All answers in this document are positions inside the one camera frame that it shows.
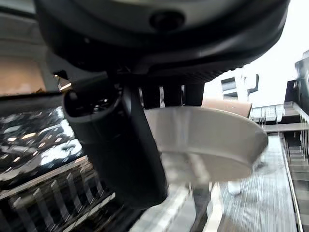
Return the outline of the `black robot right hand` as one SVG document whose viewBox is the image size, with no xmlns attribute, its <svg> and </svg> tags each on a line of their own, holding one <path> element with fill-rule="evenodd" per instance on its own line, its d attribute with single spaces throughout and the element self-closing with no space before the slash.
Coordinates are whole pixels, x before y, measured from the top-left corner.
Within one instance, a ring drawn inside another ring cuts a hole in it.
<svg viewBox="0 0 309 232">
<path fill-rule="evenodd" d="M 287 0 L 37 0 L 62 109 L 100 179 L 126 205 L 162 203 L 168 184 L 144 110 L 200 106 L 202 85 L 281 37 Z"/>
</svg>

